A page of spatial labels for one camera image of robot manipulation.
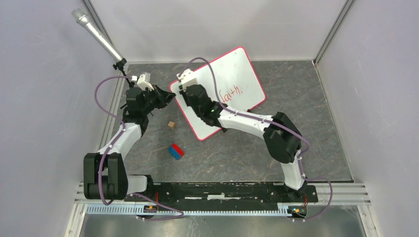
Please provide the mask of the pink framed whiteboard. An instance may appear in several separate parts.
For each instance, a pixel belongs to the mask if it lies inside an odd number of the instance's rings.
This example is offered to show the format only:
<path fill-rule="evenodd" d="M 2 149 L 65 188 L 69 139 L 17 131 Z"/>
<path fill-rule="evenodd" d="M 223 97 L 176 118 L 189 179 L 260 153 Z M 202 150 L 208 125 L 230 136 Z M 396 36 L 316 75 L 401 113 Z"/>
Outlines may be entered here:
<path fill-rule="evenodd" d="M 233 109 L 252 110 L 266 100 L 265 91 L 243 47 L 237 47 L 224 55 L 210 61 L 214 71 L 217 90 L 207 65 L 194 70 L 198 84 L 202 85 L 207 95 L 216 101 L 219 97 L 222 103 Z M 169 85 L 171 92 L 176 94 L 176 102 L 194 135 L 199 141 L 204 141 L 214 135 L 220 128 L 206 125 L 196 116 L 193 109 L 188 107 L 179 94 L 179 81 L 174 80 Z"/>

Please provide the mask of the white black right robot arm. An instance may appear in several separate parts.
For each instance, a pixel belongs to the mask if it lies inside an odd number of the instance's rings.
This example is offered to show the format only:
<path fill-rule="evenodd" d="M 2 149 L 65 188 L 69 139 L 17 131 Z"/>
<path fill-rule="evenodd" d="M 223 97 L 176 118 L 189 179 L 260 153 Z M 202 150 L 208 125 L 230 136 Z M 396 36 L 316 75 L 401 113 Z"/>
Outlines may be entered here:
<path fill-rule="evenodd" d="M 235 129 L 263 139 L 270 156 L 281 164 L 286 197 L 299 201 L 305 196 L 307 182 L 297 160 L 301 153 L 301 133 L 287 115 L 277 112 L 274 116 L 263 116 L 235 110 L 212 100 L 200 84 L 179 86 L 179 93 L 206 125 Z"/>

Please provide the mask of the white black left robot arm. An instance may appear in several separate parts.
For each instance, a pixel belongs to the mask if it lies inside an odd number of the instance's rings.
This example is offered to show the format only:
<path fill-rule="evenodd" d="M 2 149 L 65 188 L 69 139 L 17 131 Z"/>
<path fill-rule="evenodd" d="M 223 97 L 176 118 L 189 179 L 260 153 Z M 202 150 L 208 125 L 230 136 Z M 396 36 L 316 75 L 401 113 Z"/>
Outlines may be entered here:
<path fill-rule="evenodd" d="M 121 125 L 113 138 L 99 151 L 84 157 L 84 197 L 102 200 L 108 205 L 123 200 L 128 192 L 124 159 L 135 142 L 145 133 L 148 115 L 165 108 L 175 93 L 153 85 L 152 90 L 133 87 L 126 91 L 126 104 L 119 119 Z"/>

